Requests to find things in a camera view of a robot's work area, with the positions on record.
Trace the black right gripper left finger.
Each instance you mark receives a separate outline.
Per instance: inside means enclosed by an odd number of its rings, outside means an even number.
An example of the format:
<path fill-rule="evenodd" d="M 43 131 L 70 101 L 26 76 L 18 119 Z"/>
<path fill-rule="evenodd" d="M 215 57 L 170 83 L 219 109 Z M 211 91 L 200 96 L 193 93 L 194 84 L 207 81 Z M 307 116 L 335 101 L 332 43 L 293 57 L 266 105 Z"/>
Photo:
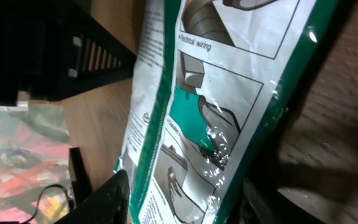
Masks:
<path fill-rule="evenodd" d="M 128 174 L 119 170 L 56 224 L 126 224 L 129 195 Z"/>

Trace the dark green packet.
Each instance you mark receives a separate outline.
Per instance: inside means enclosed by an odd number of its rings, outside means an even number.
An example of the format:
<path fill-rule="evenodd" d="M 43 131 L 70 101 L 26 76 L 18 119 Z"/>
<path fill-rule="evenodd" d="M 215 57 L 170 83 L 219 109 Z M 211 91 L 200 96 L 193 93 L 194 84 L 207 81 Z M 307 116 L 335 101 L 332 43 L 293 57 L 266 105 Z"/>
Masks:
<path fill-rule="evenodd" d="M 135 223 L 224 223 L 339 1 L 147 1 L 117 170 Z"/>

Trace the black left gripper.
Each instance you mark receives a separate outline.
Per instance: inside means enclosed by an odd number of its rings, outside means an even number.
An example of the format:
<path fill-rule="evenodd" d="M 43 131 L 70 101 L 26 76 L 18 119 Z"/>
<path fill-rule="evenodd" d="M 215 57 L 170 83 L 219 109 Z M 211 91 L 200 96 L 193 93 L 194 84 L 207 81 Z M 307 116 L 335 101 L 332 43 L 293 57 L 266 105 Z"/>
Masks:
<path fill-rule="evenodd" d="M 136 56 L 74 1 L 0 1 L 0 106 L 60 101 L 132 77 Z"/>

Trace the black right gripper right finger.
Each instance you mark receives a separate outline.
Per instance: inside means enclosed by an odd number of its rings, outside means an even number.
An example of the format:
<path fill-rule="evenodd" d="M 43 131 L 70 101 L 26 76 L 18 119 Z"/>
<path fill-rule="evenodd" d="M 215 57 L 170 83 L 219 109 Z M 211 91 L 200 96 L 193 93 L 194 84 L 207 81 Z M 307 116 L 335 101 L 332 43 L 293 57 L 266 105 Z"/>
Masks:
<path fill-rule="evenodd" d="M 272 187 L 244 179 L 242 194 L 228 218 L 229 223 L 322 224 Z"/>

